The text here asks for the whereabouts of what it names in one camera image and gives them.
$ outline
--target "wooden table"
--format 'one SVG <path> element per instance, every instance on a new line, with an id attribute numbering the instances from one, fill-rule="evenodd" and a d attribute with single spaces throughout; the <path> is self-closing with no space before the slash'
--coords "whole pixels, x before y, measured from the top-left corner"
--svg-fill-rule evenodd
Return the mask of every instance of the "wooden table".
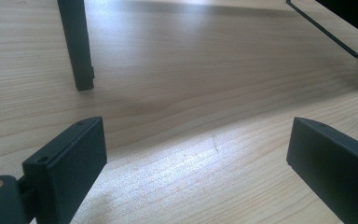
<path id="1" fill-rule="evenodd" d="M 302 5 L 346 43 L 358 33 Z M 103 116 L 108 164 L 73 223 L 339 223 L 287 165 L 294 117 L 358 140 L 358 60 L 284 1 L 86 1 L 75 89 L 52 0 L 0 0 L 0 175 Z"/>

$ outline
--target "black metal frame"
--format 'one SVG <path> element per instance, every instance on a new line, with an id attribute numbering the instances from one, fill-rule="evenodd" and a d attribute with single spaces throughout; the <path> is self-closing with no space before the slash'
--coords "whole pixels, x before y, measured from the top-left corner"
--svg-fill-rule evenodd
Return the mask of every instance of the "black metal frame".
<path id="1" fill-rule="evenodd" d="M 66 45 L 71 59 L 76 88 L 94 88 L 94 69 L 91 65 L 89 33 L 84 0 L 58 0 Z"/>
<path id="2" fill-rule="evenodd" d="M 298 7 L 296 7 L 291 0 L 286 0 L 287 5 L 289 5 L 290 7 L 292 7 L 296 12 L 298 12 L 301 16 L 303 16 L 305 19 L 307 19 L 307 21 L 309 21 L 310 23 L 312 23 L 314 26 L 316 26 L 316 28 L 318 28 L 320 31 L 322 31 L 325 35 L 327 35 L 328 37 L 330 37 L 330 39 L 332 39 L 334 42 L 336 42 L 337 44 L 339 44 L 343 49 L 345 49 L 351 56 L 358 58 L 358 52 L 354 51 L 353 49 L 351 49 L 350 47 L 348 47 L 346 44 L 344 44 L 342 41 L 340 41 L 337 37 L 335 37 L 334 35 L 332 35 L 330 32 L 328 32 L 326 29 L 324 29 L 324 27 L 322 27 L 321 24 L 319 24 L 317 21 L 315 21 L 313 18 L 311 18 L 310 16 L 308 16 L 305 12 L 303 12 L 301 9 L 299 9 Z"/>

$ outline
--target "black device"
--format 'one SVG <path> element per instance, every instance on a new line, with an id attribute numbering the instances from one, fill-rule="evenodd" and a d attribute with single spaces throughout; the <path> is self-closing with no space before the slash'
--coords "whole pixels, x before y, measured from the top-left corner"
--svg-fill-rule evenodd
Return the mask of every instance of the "black device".
<path id="1" fill-rule="evenodd" d="M 0 223 L 70 223 L 105 165 L 103 119 L 73 124 L 22 163 L 22 178 L 0 175 Z"/>
<path id="2" fill-rule="evenodd" d="M 358 141 L 295 118 L 287 162 L 344 223 L 358 223 Z"/>
<path id="3" fill-rule="evenodd" d="M 352 26 L 358 29 L 358 0 L 316 0 L 324 7 L 328 8 L 330 11 L 337 14 L 340 18 L 350 23 Z M 334 42 L 339 44 L 342 48 L 344 48 L 350 55 L 355 58 L 358 58 L 358 53 L 344 44 L 337 37 L 328 32 L 321 24 L 308 16 L 301 9 L 296 7 L 292 0 L 286 0 L 286 3 L 292 7 L 295 11 L 297 11 L 301 16 L 307 19 L 310 23 L 316 26 L 319 30 L 321 30 L 325 35 L 330 37 Z"/>

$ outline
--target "wood grain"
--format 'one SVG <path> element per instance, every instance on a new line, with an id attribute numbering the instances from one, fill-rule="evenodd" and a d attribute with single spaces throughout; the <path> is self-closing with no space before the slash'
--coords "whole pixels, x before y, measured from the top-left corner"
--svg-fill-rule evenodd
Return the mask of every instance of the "wood grain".
<path id="1" fill-rule="evenodd" d="M 77 92 L 57 3 L 0 0 L 0 175 L 103 116 L 108 164 L 73 223 L 340 222 L 285 156 L 294 117 L 358 139 L 358 60 L 284 1 L 86 8 L 95 89 Z"/>

